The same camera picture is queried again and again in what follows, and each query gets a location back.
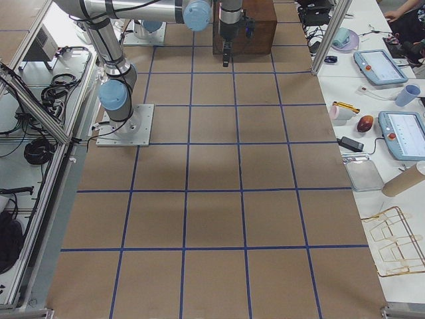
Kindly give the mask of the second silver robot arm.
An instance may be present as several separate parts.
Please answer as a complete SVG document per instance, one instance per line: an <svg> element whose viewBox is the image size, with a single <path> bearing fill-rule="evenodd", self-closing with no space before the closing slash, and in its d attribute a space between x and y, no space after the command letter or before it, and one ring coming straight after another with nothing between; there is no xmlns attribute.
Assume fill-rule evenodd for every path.
<svg viewBox="0 0 425 319"><path fill-rule="evenodd" d="M163 24L164 22L161 21L134 20L133 33L139 39L147 39L150 35L157 32Z"/></svg>

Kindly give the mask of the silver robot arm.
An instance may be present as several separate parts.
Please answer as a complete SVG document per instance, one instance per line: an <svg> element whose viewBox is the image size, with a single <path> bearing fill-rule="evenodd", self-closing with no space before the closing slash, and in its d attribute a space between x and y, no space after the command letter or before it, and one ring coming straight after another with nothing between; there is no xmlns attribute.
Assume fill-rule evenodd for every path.
<svg viewBox="0 0 425 319"><path fill-rule="evenodd" d="M100 87L99 100L112 131L119 136L136 132L140 121L132 102L137 72L123 52L112 20L142 20L159 25L172 22L198 32L207 27L212 15L211 1L57 1L56 4L83 23L103 63L108 79Z"/></svg>

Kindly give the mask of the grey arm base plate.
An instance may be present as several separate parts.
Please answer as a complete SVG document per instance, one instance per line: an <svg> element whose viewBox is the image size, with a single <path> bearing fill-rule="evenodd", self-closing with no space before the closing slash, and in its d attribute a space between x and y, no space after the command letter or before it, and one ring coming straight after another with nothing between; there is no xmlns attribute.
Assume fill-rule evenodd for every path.
<svg viewBox="0 0 425 319"><path fill-rule="evenodd" d="M96 145L99 147L124 147L149 145L153 114L153 104L136 104L132 117L121 127L117 122L110 122L107 112L103 113L103 121L110 122L101 126Z"/></svg>

